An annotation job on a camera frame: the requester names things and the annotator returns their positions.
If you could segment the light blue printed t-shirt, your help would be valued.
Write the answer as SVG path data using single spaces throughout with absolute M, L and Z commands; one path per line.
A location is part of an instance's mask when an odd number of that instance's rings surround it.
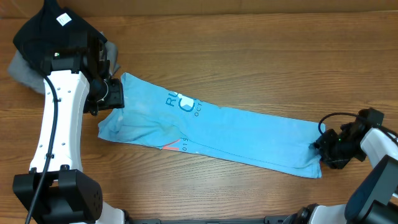
M 310 148 L 324 126 L 311 121 L 219 107 L 121 76 L 125 106 L 99 123 L 99 138 L 201 154 L 299 177 L 322 176 Z

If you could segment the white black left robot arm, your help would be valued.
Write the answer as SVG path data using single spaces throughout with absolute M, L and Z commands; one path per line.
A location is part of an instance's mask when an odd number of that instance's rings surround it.
M 83 115 L 124 107 L 108 59 L 88 47 L 57 49 L 45 56 L 40 72 L 45 106 L 39 143 L 28 173 L 15 175 L 12 185 L 28 211 L 26 223 L 129 223 L 125 210 L 104 201 L 81 163 Z

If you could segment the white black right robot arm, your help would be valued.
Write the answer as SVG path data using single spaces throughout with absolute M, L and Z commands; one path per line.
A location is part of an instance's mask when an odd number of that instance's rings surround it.
M 397 133 L 382 125 L 383 115 L 358 114 L 355 121 L 330 129 L 315 142 L 323 162 L 341 169 L 368 158 L 373 169 L 344 205 L 311 204 L 278 223 L 397 223 Z

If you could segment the folded black t-shirt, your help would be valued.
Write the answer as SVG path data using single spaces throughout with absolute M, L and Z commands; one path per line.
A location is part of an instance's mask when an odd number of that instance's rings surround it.
M 31 67 L 50 75 L 52 71 L 81 72 L 80 57 L 69 46 L 70 34 L 88 31 L 107 39 L 91 24 L 57 1 L 45 0 L 40 11 L 29 19 L 14 36 L 13 43 Z

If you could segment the folded grey t-shirt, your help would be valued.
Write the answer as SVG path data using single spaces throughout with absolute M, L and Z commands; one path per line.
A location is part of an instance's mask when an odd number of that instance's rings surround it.
M 110 61 L 109 74 L 113 76 L 120 68 L 119 64 L 117 63 L 118 47 L 110 41 L 105 43 L 105 47 L 107 50 L 107 59 Z M 7 68 L 7 72 L 13 79 L 15 79 L 15 81 L 19 82 L 20 84 L 34 90 L 41 95 L 45 94 L 44 79 L 29 65 L 25 59 L 23 59 L 18 50 L 16 51 L 11 63 Z

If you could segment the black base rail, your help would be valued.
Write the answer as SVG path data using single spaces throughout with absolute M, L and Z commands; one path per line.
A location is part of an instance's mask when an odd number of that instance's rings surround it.
M 160 219 L 135 219 L 128 218 L 127 224 L 281 224 L 287 218 L 282 216 L 266 216 L 264 218 L 242 219 L 207 219 L 207 220 L 160 220 Z

